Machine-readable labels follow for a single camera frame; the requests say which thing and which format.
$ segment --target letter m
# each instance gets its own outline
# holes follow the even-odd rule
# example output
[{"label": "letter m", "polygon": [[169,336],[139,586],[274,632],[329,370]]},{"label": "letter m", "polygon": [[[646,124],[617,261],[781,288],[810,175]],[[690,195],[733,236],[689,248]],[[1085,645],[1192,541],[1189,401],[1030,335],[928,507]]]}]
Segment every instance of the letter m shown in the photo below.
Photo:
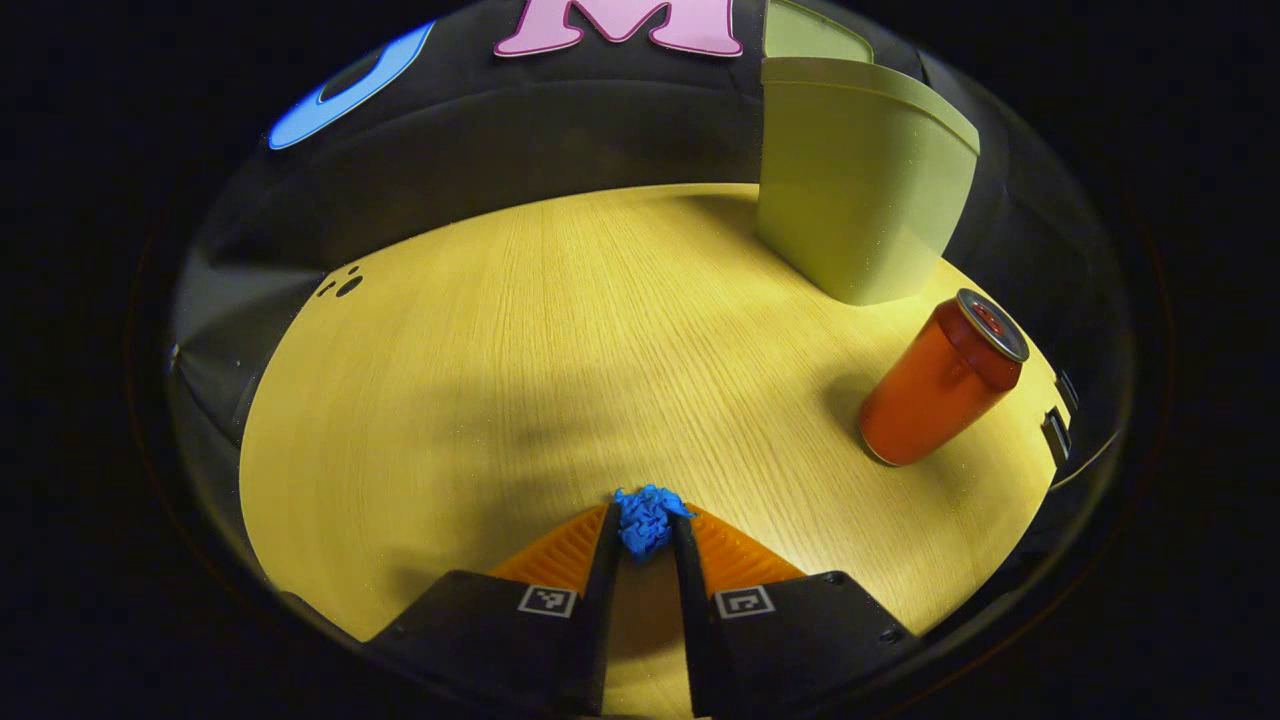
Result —
[{"label": "letter m", "polygon": [[513,58],[576,45],[584,32],[568,24],[571,5],[586,15],[611,42],[622,42],[663,8],[667,22],[649,33],[663,47],[735,58],[742,44],[733,37],[733,0],[527,0],[516,35],[494,46]]}]

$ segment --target green bin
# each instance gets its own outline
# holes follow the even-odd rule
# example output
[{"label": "green bin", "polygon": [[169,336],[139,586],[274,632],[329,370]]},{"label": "green bin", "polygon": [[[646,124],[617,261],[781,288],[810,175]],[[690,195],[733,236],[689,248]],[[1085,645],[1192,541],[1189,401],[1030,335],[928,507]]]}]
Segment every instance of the green bin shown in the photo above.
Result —
[{"label": "green bin", "polygon": [[920,290],[951,240],[978,131],[896,70],[765,58],[760,238],[841,302]]}]

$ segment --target orange can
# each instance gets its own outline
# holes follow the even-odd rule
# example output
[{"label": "orange can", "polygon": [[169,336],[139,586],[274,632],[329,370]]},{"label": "orange can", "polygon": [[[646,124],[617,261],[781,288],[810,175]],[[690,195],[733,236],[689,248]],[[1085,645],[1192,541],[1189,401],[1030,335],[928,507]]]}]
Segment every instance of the orange can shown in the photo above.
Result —
[{"label": "orange can", "polygon": [[960,434],[1018,384],[1027,340],[972,290],[933,309],[888,374],[863,401],[858,427],[890,465],[910,465]]}]

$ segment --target light wood surface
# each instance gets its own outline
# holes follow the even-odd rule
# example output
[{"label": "light wood surface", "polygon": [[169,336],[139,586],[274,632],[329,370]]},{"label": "light wood surface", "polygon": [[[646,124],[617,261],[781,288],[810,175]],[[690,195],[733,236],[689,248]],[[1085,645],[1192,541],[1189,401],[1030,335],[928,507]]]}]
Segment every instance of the light wood surface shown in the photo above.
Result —
[{"label": "light wood surface", "polygon": [[[270,580],[365,641],[444,571],[490,570],[654,483],[808,573],[847,571],[916,633],[955,610],[1044,497],[1039,423],[1066,414],[1053,372],[1033,343],[969,430],[878,464],[854,430],[861,398],[937,302],[982,288],[940,260],[915,297],[842,305],[754,240],[755,193],[562,197],[334,270],[244,433],[244,521]],[[625,559],[607,712],[689,716],[678,609],[669,551]]]}]

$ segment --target blue play dough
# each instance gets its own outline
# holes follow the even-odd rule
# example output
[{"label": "blue play dough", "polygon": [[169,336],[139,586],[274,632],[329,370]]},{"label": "blue play dough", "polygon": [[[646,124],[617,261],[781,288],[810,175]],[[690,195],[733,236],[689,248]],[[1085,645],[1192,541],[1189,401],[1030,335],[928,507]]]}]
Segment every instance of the blue play dough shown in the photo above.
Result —
[{"label": "blue play dough", "polygon": [[618,537],[636,562],[649,560],[658,548],[671,542],[668,512],[681,518],[694,516],[680,496],[667,488],[645,486],[635,495],[626,495],[618,488],[613,500],[622,506]]}]

